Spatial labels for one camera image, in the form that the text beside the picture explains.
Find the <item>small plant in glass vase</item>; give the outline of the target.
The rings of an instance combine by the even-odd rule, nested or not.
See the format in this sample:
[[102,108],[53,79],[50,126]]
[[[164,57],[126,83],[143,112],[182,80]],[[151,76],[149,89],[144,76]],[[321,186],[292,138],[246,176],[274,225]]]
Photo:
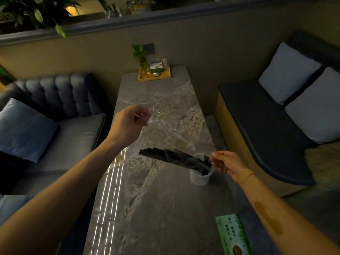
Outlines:
[[143,74],[147,74],[148,72],[148,63],[147,63],[147,51],[140,44],[132,44],[132,48],[134,49],[133,56],[139,60],[140,69]]

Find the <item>glass vase with stems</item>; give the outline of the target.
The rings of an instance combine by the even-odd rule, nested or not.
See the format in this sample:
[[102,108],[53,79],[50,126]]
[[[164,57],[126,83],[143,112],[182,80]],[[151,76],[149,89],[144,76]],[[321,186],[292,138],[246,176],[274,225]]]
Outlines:
[[103,2],[103,8],[106,18],[122,17],[122,13],[119,8],[117,8],[114,0],[103,0]]

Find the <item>person's right hand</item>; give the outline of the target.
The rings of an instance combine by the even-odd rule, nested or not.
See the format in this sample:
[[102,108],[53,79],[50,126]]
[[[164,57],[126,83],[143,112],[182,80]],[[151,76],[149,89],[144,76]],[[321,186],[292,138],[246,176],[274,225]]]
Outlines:
[[227,157],[224,160],[211,159],[211,162],[213,167],[231,176],[233,181],[238,184],[243,183],[249,176],[254,174],[245,166],[238,154],[234,152],[227,151]]

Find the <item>large blue cushion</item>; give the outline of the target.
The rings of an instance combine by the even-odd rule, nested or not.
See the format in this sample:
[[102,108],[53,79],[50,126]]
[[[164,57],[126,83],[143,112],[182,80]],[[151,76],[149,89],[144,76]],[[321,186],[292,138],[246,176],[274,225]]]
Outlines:
[[37,163],[57,130],[55,121],[10,98],[0,112],[0,152]]

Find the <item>green printed leaflet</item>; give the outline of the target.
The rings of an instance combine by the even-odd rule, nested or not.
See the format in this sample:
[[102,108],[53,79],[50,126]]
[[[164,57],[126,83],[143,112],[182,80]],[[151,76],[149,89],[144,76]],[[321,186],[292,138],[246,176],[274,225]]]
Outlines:
[[248,238],[238,214],[215,218],[225,255],[252,255]]

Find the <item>grey tufted sofa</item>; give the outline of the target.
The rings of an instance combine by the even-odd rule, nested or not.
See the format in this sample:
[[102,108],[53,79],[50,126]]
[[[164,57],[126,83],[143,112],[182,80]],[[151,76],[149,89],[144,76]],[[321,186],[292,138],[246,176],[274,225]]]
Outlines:
[[59,74],[7,85],[0,111],[14,98],[58,124],[39,162],[0,151],[0,196],[33,197],[74,167],[107,137],[114,107],[92,73]]

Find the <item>clear plastic cup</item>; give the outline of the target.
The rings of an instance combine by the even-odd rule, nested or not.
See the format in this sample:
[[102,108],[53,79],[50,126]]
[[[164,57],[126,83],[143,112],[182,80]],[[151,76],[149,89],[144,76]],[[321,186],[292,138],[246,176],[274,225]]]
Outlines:
[[[193,157],[203,161],[203,162],[210,162],[210,157],[207,156],[204,153],[196,153],[193,155]],[[202,173],[193,169],[189,169],[189,177],[190,177],[190,181],[197,185],[197,186],[204,186],[209,182],[210,176],[212,175],[212,173],[214,172],[214,167],[211,166],[210,169],[208,169],[207,173]]]

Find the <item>small green box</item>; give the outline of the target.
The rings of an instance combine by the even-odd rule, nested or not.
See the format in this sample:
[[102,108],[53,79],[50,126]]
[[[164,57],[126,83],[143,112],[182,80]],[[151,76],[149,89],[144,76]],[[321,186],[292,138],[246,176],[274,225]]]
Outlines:
[[164,72],[164,70],[164,64],[162,61],[150,64],[150,71],[152,73],[161,73]]

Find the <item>clear plastic bag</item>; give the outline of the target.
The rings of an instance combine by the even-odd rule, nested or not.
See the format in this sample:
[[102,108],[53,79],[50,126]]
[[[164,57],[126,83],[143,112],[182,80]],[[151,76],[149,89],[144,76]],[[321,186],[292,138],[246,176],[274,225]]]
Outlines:
[[133,173],[156,174],[160,168],[173,169],[175,166],[187,169],[138,154],[146,148],[176,149],[192,156],[204,153],[210,157],[215,147],[198,102],[180,104],[179,107],[173,105],[165,113],[157,111],[142,130],[139,139],[129,148],[130,169]]

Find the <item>round plant pot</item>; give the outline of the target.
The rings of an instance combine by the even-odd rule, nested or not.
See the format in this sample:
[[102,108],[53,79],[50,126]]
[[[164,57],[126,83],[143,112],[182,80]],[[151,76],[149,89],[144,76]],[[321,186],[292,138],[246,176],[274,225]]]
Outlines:
[[152,0],[132,0],[130,2],[132,15],[138,15],[152,11]]

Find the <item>person's left forearm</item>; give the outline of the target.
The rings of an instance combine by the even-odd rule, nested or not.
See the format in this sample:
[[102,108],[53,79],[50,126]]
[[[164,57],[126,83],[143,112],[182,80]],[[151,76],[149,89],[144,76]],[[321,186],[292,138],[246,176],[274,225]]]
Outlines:
[[122,149],[136,139],[108,138],[0,226],[0,255],[51,255]]

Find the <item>large green leafy plant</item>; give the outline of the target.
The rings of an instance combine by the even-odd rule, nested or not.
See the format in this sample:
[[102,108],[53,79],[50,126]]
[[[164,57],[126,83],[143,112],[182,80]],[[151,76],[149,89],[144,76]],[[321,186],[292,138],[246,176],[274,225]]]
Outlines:
[[63,22],[81,7],[75,0],[0,0],[0,35],[53,28],[66,38]]

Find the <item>yellow wooden tray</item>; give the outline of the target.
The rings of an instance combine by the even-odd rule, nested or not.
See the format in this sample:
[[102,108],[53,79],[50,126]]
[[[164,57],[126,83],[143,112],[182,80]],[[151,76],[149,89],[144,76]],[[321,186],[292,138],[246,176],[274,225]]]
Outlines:
[[154,80],[164,80],[164,79],[169,79],[171,78],[171,67],[168,66],[168,68],[164,71],[160,73],[160,76],[153,76],[151,75],[148,78],[142,78],[141,77],[141,68],[139,69],[139,74],[138,74],[138,81],[139,82],[146,82],[146,81],[154,81]]

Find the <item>bundle of black straws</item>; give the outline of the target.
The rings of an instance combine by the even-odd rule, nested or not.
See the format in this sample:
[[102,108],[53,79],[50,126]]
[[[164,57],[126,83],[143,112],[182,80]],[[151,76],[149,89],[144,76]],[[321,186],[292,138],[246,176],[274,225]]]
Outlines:
[[163,150],[158,148],[141,149],[138,154],[197,171],[202,176],[206,176],[212,171],[211,160],[205,154],[203,155],[203,158],[196,158],[180,150]]

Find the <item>small blue cushion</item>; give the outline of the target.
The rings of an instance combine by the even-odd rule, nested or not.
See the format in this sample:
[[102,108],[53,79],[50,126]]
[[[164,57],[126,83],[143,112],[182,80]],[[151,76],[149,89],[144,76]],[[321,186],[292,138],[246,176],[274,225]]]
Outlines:
[[2,226],[15,212],[28,203],[33,196],[2,195],[0,194],[0,226]]

